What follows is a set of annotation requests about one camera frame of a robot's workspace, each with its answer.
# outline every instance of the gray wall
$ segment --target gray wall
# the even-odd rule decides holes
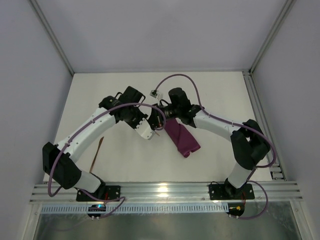
[[[0,238],[14,240],[72,78],[27,0],[0,1],[0,23]]]
[[[289,179],[320,229],[320,1],[298,0],[254,73]]]
[[[285,0],[38,0],[74,71],[248,69]]]

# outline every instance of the white tabletop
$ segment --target white tabletop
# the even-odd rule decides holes
[[[157,84],[172,73],[77,73],[63,110],[55,143],[77,129],[107,96],[115,96],[132,86],[146,96],[145,103],[154,104],[149,96]],[[241,72],[186,72],[196,83],[203,106],[212,114],[245,122],[255,119]],[[169,101],[168,91],[181,87],[192,104],[198,104],[193,85],[187,78],[176,76],[159,90]],[[141,107],[147,114],[150,109]],[[119,122],[98,137],[83,153],[77,166],[89,171],[98,143],[104,137],[93,173],[106,182],[210,182],[224,181],[236,163],[231,143],[211,132],[186,128],[201,149],[184,158],[165,131],[151,140],[140,137],[126,123]],[[259,164],[265,165],[266,159]],[[268,168],[260,168],[251,178],[272,180]]]

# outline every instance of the red cloth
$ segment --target red cloth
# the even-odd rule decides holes
[[[166,121],[164,130],[185,158],[189,157],[190,152],[193,153],[201,148],[194,136],[175,118]]]

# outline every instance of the gray floor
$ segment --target gray floor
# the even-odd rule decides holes
[[[244,216],[258,213],[263,203],[247,203]],[[34,240],[300,240],[290,203],[271,202],[255,220],[226,213],[114,215],[90,221],[80,214],[44,214]],[[81,221],[80,225],[66,229]]]

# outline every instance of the table surface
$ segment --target table surface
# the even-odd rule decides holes
[[[173,73],[77,73],[63,110],[55,143],[76,130],[96,110],[107,96],[124,92],[127,86],[146,96],[145,103],[154,104],[149,96],[157,84]],[[212,114],[245,122],[255,119],[241,72],[186,72],[198,87],[203,106]],[[165,100],[168,91],[181,87],[192,104],[198,104],[191,82],[182,76],[168,79],[159,90]],[[141,111],[150,113],[148,107]],[[184,158],[165,131],[151,140],[140,137],[126,123],[119,122],[98,137],[83,153],[77,166],[89,171],[98,143],[104,137],[93,171],[106,182],[210,182],[224,181],[236,161],[232,145],[224,138],[203,129],[186,128],[201,145],[201,149]],[[259,164],[265,165],[266,159]],[[260,168],[251,178],[271,181],[268,168]]]

